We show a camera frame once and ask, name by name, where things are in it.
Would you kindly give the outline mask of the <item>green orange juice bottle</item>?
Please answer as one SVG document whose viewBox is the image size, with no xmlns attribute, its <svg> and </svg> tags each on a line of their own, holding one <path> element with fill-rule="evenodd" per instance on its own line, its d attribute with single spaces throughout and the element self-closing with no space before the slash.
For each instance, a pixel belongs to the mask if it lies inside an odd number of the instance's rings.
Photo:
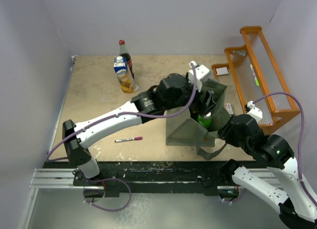
<svg viewBox="0 0 317 229">
<path fill-rule="evenodd" d="M 211 112 L 206 113 L 205 115 L 199 114 L 197 122 L 202 125 L 204 128 L 209 129 L 212 123 Z"/>
</svg>

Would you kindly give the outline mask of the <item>green canvas bag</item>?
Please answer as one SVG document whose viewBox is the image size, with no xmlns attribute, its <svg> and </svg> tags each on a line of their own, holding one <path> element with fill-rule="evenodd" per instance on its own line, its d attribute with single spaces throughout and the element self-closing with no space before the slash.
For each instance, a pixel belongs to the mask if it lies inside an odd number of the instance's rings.
<svg viewBox="0 0 317 229">
<path fill-rule="evenodd" d="M 219 138 L 218 131 L 231 119 L 230 113 L 224 107 L 227 88 L 227 85 L 214 79 L 205 82 L 203 90 L 212 90 L 214 92 L 213 100 L 216 103 L 216 107 L 211 113 L 211 126 L 208 129 L 204 128 L 190 116 L 189 109 L 186 109 L 180 115 L 166 119 L 166 145 L 195 147 L 196 154 L 205 160 L 218 156 L 226 144 L 214 152 L 207 152 L 203 148 L 215 146 L 215 140 Z"/>
</svg>

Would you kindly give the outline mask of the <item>blue juice carton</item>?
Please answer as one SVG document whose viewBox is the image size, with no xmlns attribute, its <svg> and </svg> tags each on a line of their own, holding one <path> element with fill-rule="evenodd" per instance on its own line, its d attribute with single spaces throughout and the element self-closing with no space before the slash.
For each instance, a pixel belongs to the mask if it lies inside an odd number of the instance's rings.
<svg viewBox="0 0 317 229">
<path fill-rule="evenodd" d="M 126 59 L 122 56 L 117 56 L 114 59 L 113 68 L 121 90 L 124 93 L 133 93 L 135 91 L 135 83 Z"/>
</svg>

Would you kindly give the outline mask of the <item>glass cola bottle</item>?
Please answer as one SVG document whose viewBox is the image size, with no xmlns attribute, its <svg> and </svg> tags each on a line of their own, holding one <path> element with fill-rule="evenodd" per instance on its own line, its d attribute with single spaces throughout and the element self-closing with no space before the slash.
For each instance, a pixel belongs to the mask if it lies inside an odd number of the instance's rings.
<svg viewBox="0 0 317 229">
<path fill-rule="evenodd" d="M 132 74 L 132 77 L 134 78 L 133 63 L 132 63 L 131 55 L 129 54 L 126 48 L 124 40 L 119 40 L 119 54 L 126 59 L 128 67 Z"/>
</svg>

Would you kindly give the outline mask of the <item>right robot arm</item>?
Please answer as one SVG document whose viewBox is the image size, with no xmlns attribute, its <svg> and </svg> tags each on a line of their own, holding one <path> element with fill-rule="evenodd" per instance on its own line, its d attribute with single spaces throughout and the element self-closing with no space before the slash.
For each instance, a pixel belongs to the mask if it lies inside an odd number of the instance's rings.
<svg viewBox="0 0 317 229">
<path fill-rule="evenodd" d="M 225 143 L 241 148 L 267 168 L 282 188 L 260 179 L 233 159 L 219 169 L 224 184 L 237 184 L 262 199 L 290 229 L 317 227 L 317 195 L 300 173 L 299 160 L 283 137 L 265 134 L 248 114 L 232 116 L 217 134 Z"/>
</svg>

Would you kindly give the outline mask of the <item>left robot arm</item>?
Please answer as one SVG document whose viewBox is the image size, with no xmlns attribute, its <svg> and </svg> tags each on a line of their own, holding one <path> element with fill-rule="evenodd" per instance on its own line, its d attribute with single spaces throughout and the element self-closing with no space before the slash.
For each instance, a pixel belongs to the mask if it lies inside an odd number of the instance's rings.
<svg viewBox="0 0 317 229">
<path fill-rule="evenodd" d="M 62 138 L 68 161 L 81 171 L 90 185 L 97 185 L 102 180 L 102 173 L 88 150 L 90 146 L 125 128 L 165 118 L 167 110 L 183 107 L 206 115 L 217 105 L 213 98 L 213 91 L 204 90 L 199 80 L 172 73 L 158 85 L 107 114 L 82 123 L 65 121 Z"/>
</svg>

